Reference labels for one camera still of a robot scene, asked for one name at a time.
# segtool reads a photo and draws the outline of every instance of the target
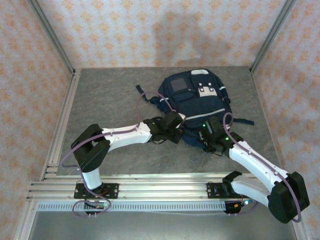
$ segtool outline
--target backpack strap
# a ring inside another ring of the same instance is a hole
[[[186,144],[204,149],[205,145],[200,141],[200,136],[186,127],[183,128],[182,139]]]
[[[144,94],[144,93],[145,93],[145,91],[142,90],[140,84],[136,85],[135,88],[138,90],[138,92],[139,92],[140,94]],[[143,99],[144,99],[146,102],[148,102],[148,99],[147,99],[146,95],[143,96]]]
[[[135,88],[138,90],[139,93],[141,93],[141,94],[144,94],[144,93],[145,93],[145,91],[143,91],[143,89],[141,88],[141,86],[140,86],[139,84],[136,85]],[[156,105],[157,107],[159,107],[160,97],[158,97],[158,96],[153,96],[152,98],[147,99],[146,95],[144,95],[144,96],[143,96],[143,99],[144,99],[146,102],[150,102],[151,104]]]
[[[251,120],[248,120],[248,119],[245,119],[245,118],[234,118],[233,122],[234,123],[239,123],[239,124],[247,124],[247,125],[251,125],[251,126],[255,125],[254,121],[251,121]]]

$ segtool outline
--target orange floral pattern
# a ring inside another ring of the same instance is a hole
[[[0,23],[0,238],[10,240],[39,180],[70,74],[27,1],[2,1]]]
[[[75,68],[111,68],[250,66],[285,0],[39,2]]]
[[[312,239],[320,239],[320,6],[297,1],[255,81],[278,156],[303,175]]]

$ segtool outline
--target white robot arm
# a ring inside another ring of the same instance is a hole
[[[87,187],[100,194],[99,189],[103,183],[99,166],[109,151],[131,144],[153,141],[170,140],[177,144],[183,133],[182,125],[185,119],[183,114],[171,111],[164,118],[146,119],[133,126],[121,128],[100,128],[97,124],[89,126],[71,145],[73,149],[94,135],[106,134],[104,137],[97,138],[96,145],[88,142],[73,153]],[[289,182],[293,189],[301,211],[310,204],[306,186],[300,174],[297,172],[289,174],[275,166],[234,132],[230,135],[232,140],[217,118],[206,121],[199,136],[206,152],[220,152],[256,176],[256,178],[248,178],[238,171],[230,173],[223,178],[222,183],[223,191],[227,194],[244,195],[262,203],[282,223],[288,223],[298,212],[293,196],[284,181]]]

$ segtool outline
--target purple cable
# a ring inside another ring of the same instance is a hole
[[[66,161],[66,159],[67,159],[72,153],[74,153],[77,149],[79,149],[79,148],[82,147],[83,145],[85,145],[85,144],[87,144],[87,143],[89,143],[89,142],[91,142],[91,141],[93,141],[93,140],[95,140],[95,139],[98,139],[98,138],[101,138],[101,137],[104,137],[104,136],[108,136],[108,135],[111,135],[111,134],[127,134],[127,133],[131,133],[131,132],[137,130],[137,128],[140,126],[140,123],[141,123],[141,120],[142,120],[142,117],[141,117],[141,114],[140,114],[140,111],[139,111],[139,100],[140,100],[144,95],[146,95],[146,94],[156,94],[156,95],[159,95],[159,96],[165,101],[165,103],[168,105],[169,109],[170,109],[171,111],[173,111],[173,109],[172,109],[170,103],[168,102],[168,100],[167,100],[163,95],[161,95],[160,93],[155,92],[155,91],[147,91],[147,92],[144,92],[144,93],[142,93],[142,94],[140,95],[139,99],[136,101],[136,112],[137,112],[137,114],[138,114],[138,124],[137,124],[135,127],[133,127],[132,129],[129,129],[129,130],[125,130],[125,131],[105,132],[105,133],[102,133],[102,134],[99,134],[99,135],[96,135],[96,136],[92,136],[92,137],[90,137],[90,138],[88,138],[88,139],[80,142],[78,145],[76,145],[74,148],[72,148],[71,151],[69,151],[69,152],[61,159],[59,165],[62,166],[63,168],[77,168],[77,167],[79,167],[78,165],[64,165],[64,162]],[[94,195],[94,196],[96,196],[96,197],[98,197],[98,198],[100,198],[100,199],[104,199],[104,200],[106,200],[106,201],[109,203],[108,206],[107,206],[103,211],[100,211],[100,212],[98,212],[98,213],[95,213],[94,215],[97,217],[98,215],[101,215],[101,214],[105,213],[107,210],[109,210],[109,209],[111,208],[111,201],[110,201],[108,198],[106,198],[106,197],[104,197],[104,196],[101,196],[101,195],[98,195],[98,194],[94,193],[92,190],[90,190],[90,189],[88,188],[88,186],[87,186],[86,181],[84,180],[84,175],[83,175],[81,169],[78,168],[78,171],[80,172],[80,176],[81,176],[81,179],[82,179],[82,181],[83,181],[83,184],[84,184],[85,189],[86,189],[89,193],[91,193],[92,195]],[[94,202],[88,201],[88,200],[80,200],[80,201],[77,201],[77,202],[74,203],[74,205],[72,206],[72,213],[73,213],[73,215],[75,215],[77,218],[90,218],[90,216],[91,216],[90,214],[89,214],[89,215],[78,215],[78,214],[76,214],[76,212],[75,212],[75,207],[76,207],[76,205],[79,204],[79,203],[87,203],[87,204],[103,203],[103,204],[104,204],[104,202],[100,202],[100,201],[94,201]]]
[[[239,148],[241,148],[242,150],[244,150],[246,153],[249,153],[249,150],[246,149],[244,146],[240,145],[229,133],[229,131],[227,130],[227,125],[226,125],[226,118],[227,116],[230,115],[231,116],[231,123],[234,120],[234,116],[230,113],[227,112],[224,116],[223,116],[223,128],[225,133],[228,135],[228,137],[236,144],[239,146]],[[256,159],[258,159],[261,163],[263,163],[268,169],[270,169],[273,173],[276,172],[276,170],[274,170],[265,160],[263,160],[261,157],[259,157],[258,155],[254,154],[253,152],[250,153],[250,155],[254,156]],[[281,178],[281,180],[284,182],[284,184],[287,186],[287,188],[290,191],[290,194],[292,195],[296,210],[297,210],[297,215],[298,215],[298,219],[292,219],[292,221],[294,221],[295,223],[300,223],[301,222],[301,209],[300,209],[300,205],[297,199],[297,196],[295,195],[294,190],[292,189],[292,187],[290,186],[290,184],[288,183],[288,181],[280,174],[277,173],[276,176],[278,176],[279,178]]]

